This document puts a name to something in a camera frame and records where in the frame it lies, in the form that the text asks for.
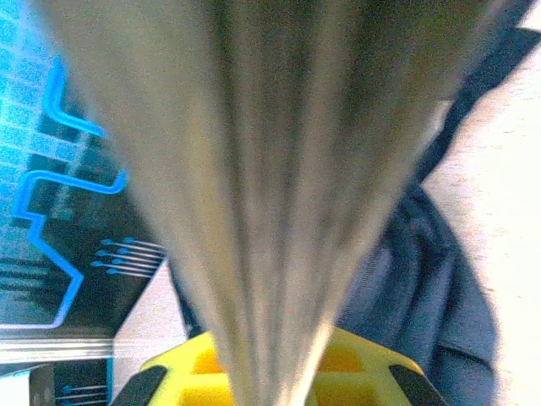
yellow toy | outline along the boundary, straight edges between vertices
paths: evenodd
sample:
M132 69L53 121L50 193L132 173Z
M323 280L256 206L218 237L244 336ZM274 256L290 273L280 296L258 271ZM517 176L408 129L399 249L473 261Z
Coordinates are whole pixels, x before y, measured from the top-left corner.
M139 392L134 392L134 384L131 392L125 392L130 381L112 406L234 406L227 374L218 362L208 332L150 359L141 367L139 376L157 370L161 377L154 380L155 387L145 388L145 399L140 387L135 388ZM145 379L138 383L149 385ZM415 362L336 328L306 406L353 405L438 406L445 402Z

black plastic part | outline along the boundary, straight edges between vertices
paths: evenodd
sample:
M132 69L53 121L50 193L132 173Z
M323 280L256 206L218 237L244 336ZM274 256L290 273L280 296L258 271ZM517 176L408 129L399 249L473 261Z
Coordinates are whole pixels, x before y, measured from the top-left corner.
M165 366L153 366L132 376L109 406L146 406L167 373Z
M402 365L389 367L412 406L448 406L425 376Z

